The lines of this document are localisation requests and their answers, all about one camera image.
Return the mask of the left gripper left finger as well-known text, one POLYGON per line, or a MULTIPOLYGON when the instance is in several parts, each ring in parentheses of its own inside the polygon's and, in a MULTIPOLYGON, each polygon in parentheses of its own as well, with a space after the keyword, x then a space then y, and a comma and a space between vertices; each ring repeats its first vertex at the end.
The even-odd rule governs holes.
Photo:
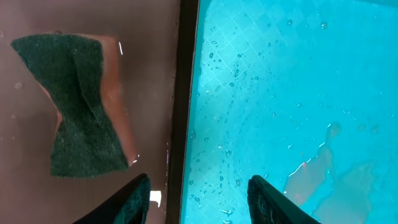
POLYGON ((145 224, 150 178, 140 174, 75 224, 145 224))

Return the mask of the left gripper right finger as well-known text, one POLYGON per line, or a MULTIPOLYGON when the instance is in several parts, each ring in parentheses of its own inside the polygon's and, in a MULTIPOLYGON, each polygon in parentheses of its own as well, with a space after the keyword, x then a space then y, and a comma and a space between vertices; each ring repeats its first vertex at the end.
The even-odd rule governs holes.
POLYGON ((252 224, 320 224, 260 175, 248 181, 248 207, 252 224))

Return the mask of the pink green sponge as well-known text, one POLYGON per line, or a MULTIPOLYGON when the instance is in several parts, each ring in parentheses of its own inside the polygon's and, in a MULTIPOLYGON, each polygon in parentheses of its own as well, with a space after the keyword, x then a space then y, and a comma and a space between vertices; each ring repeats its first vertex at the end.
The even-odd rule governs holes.
POLYGON ((118 41, 37 34, 14 39, 11 47, 57 110, 50 173, 94 177, 127 170, 137 152, 121 94, 118 41))

